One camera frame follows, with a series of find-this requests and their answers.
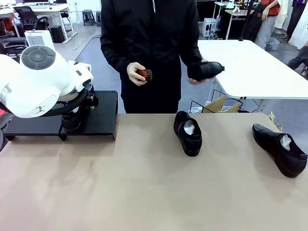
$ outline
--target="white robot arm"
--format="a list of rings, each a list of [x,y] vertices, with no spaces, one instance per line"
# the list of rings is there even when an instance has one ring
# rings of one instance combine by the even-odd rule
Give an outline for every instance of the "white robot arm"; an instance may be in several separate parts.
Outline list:
[[[20,118],[42,116],[58,101],[73,100],[93,80],[85,66],[70,66],[45,46],[25,49],[20,64],[0,55],[0,64],[0,101]]]

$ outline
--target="red shirt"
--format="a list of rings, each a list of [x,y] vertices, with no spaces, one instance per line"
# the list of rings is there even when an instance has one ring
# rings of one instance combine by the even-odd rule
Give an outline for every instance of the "red shirt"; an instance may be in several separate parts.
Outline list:
[[[275,0],[261,0],[261,4],[262,4],[263,6],[265,6],[265,7],[267,7],[267,6],[270,5],[273,1],[275,1]],[[279,14],[279,10],[280,10],[280,5],[279,5],[279,3],[278,3],[276,6],[270,8],[270,10],[269,10],[269,16],[276,16],[276,15],[278,15],[278,14]]]

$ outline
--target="white device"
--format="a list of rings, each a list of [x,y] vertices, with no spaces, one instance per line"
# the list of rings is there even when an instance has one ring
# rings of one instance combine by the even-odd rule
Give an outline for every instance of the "white device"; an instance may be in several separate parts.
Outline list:
[[[233,9],[234,6],[235,6],[235,5],[234,5],[234,0],[233,0],[233,1],[229,1],[229,2],[228,2],[226,8],[227,8],[227,9]]]
[[[25,32],[29,46],[40,45],[54,50],[54,45],[48,30],[29,30]]]
[[[215,18],[205,18],[203,22],[202,34],[204,37],[210,37],[212,33],[216,30],[216,19]]]
[[[233,13],[235,13],[235,12],[238,12],[238,13],[239,13],[239,12],[240,12],[240,8],[238,8],[238,6],[236,6],[232,12],[233,12]]]
[[[70,101],[92,82],[83,65],[70,66],[56,51],[45,46],[28,47],[20,64],[0,55],[0,101],[17,117],[42,116],[58,101]]]

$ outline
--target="black leather shoe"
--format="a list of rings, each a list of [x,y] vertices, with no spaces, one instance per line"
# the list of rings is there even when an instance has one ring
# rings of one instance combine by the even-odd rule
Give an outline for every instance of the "black leather shoe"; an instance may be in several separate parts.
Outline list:
[[[184,125],[189,123],[194,125],[192,135],[189,135],[184,129]],[[173,128],[175,134],[181,140],[186,155],[197,156],[202,146],[202,135],[197,121],[191,118],[186,112],[179,111],[175,116]]]
[[[222,71],[225,67],[218,62],[199,62],[187,67],[187,75],[197,81],[213,78]]]
[[[295,178],[304,171],[307,155],[300,150],[289,134],[273,132],[260,124],[254,124],[252,132],[257,144],[273,155],[277,167],[286,177]],[[281,144],[281,139],[285,135],[291,139],[290,151]]]

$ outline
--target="white tissue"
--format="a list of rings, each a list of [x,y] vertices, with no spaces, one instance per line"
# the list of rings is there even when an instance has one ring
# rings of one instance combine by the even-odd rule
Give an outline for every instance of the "white tissue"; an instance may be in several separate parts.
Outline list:
[[[287,135],[280,140],[280,143],[286,150],[290,151],[291,139]]]
[[[184,124],[184,130],[188,135],[192,135],[194,131],[194,125],[191,120],[186,121]]]

